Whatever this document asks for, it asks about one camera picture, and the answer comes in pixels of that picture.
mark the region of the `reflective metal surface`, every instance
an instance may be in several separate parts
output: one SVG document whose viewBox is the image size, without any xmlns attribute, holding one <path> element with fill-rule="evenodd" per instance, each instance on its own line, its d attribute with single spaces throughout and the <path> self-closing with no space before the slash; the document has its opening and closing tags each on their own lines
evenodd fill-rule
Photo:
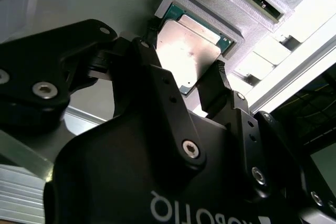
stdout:
<svg viewBox="0 0 336 224">
<path fill-rule="evenodd" d="M 157 55 L 173 73 L 177 86 L 192 87 L 217 59 L 220 48 L 174 20 L 167 20 L 157 37 Z"/>
<path fill-rule="evenodd" d="M 3 131 L 0 131 L 0 153 L 44 181 L 51 181 L 54 164 Z"/>
<path fill-rule="evenodd" d="M 196 22 L 187 15 L 182 15 L 182 17 L 178 22 L 188 27 L 195 33 L 201 35 L 205 39 L 209 40 L 213 44 L 216 44 L 221 38 L 219 35 L 215 34 L 213 31 L 210 31 L 208 28 L 202 26 L 200 23 Z"/>
</svg>

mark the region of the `metal frame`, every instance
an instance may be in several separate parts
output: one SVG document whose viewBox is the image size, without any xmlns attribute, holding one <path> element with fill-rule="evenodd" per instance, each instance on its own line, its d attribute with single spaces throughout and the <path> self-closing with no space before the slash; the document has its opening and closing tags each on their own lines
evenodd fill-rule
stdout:
<svg viewBox="0 0 336 224">
<path fill-rule="evenodd" d="M 273 111 L 276 107 L 303 88 L 307 83 L 336 63 L 336 57 L 333 57 L 330 54 L 336 47 L 336 36 L 331 28 L 334 27 L 335 24 L 336 15 L 334 15 L 317 32 L 315 32 L 315 34 L 307 39 L 307 41 L 282 62 L 278 66 L 278 69 L 276 68 L 246 95 L 247 100 L 251 102 L 250 109 L 252 113 L 256 113 L 259 110 L 267 112 Z M 329 36 L 331 39 L 325 42 L 310 57 L 307 57 L 306 60 L 294 67 L 289 73 L 280 73 L 281 70 L 283 70 L 283 66 L 289 66 L 291 63 L 295 65 L 299 58 L 304 58 L 303 54 L 305 53 L 305 50 L 308 51 L 308 49 L 314 48 L 314 43 L 320 43 L 317 42 L 317 40 L 322 40 L 320 36 L 323 35 L 325 35 L 326 39 L 328 39 Z M 322 61 L 326 62 L 323 66 L 319 64 Z M 282 75 L 283 78 L 280 81 L 277 81 L 275 78 L 279 79 L 280 75 Z M 267 92 L 265 92 L 265 84 L 272 86 Z M 263 92 L 264 95 L 256 101 L 253 100 L 253 97 L 256 97 L 257 94 Z"/>
</svg>

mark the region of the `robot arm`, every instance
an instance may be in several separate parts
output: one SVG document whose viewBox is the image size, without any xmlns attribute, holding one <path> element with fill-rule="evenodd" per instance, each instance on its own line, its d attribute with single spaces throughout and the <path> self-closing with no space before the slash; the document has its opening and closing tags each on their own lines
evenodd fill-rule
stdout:
<svg viewBox="0 0 336 224">
<path fill-rule="evenodd" d="M 140 38 L 87 20 L 0 45 L 0 150 L 48 183 L 46 223 L 336 223 L 309 156 L 268 113 L 250 114 L 216 61 L 201 118 Z M 74 137 L 70 95 L 113 83 L 114 118 Z"/>
</svg>

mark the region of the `screw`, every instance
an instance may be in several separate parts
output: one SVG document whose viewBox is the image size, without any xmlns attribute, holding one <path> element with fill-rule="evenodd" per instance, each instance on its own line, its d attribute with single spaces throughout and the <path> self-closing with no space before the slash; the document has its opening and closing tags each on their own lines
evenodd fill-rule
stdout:
<svg viewBox="0 0 336 224">
<path fill-rule="evenodd" d="M 186 140 L 182 144 L 184 152 L 191 158 L 197 158 L 199 156 L 199 150 L 194 142 Z"/>
<path fill-rule="evenodd" d="M 5 84 L 9 81 L 9 74 L 5 71 L 0 69 L 0 84 Z"/>
<path fill-rule="evenodd" d="M 252 168 L 252 175 L 256 179 L 256 181 L 262 186 L 266 183 L 264 175 L 257 167 Z"/>
<path fill-rule="evenodd" d="M 313 200 L 315 201 L 315 203 L 316 203 L 317 205 L 319 205 L 320 207 L 323 206 L 323 202 L 322 202 L 321 198 L 317 195 L 316 192 L 312 191 L 312 192 L 310 193 L 310 195 L 311 195 L 311 197 L 313 198 Z"/>
<path fill-rule="evenodd" d="M 105 33 L 105 34 L 110 34 L 110 31 L 106 29 L 105 27 L 100 27 L 100 31 Z"/>
<path fill-rule="evenodd" d="M 142 44 L 144 47 L 149 48 L 149 45 L 148 45 L 145 41 L 142 41 L 141 44 Z"/>
<path fill-rule="evenodd" d="M 331 208 L 331 210 L 334 212 L 334 214 L 336 214 L 336 207 L 334 206 L 334 204 L 330 201 L 328 202 L 328 205 Z"/>
<path fill-rule="evenodd" d="M 49 82 L 38 82 L 33 86 L 33 93 L 43 99 L 51 99 L 57 95 L 58 90 Z"/>
<path fill-rule="evenodd" d="M 269 116 L 269 114 L 264 113 L 264 116 L 266 117 L 266 119 L 267 119 L 268 121 L 272 122 L 272 119 L 271 119 L 271 117 Z"/>
<path fill-rule="evenodd" d="M 241 93 L 237 92 L 237 96 L 238 96 L 240 99 L 245 100 L 245 97 L 244 97 Z"/>
</svg>

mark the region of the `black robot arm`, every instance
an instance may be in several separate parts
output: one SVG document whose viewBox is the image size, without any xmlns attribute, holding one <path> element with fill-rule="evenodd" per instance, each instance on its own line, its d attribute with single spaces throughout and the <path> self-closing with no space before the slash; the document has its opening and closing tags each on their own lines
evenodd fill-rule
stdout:
<svg viewBox="0 0 336 224">
<path fill-rule="evenodd" d="M 0 55 L 0 153 L 46 180 L 46 223 L 336 223 L 312 159 L 270 114 L 250 113 L 223 62 L 197 83 L 201 118 L 152 45 L 97 20 Z M 98 78 L 113 83 L 113 119 L 74 137 L 70 95 Z"/>
</svg>

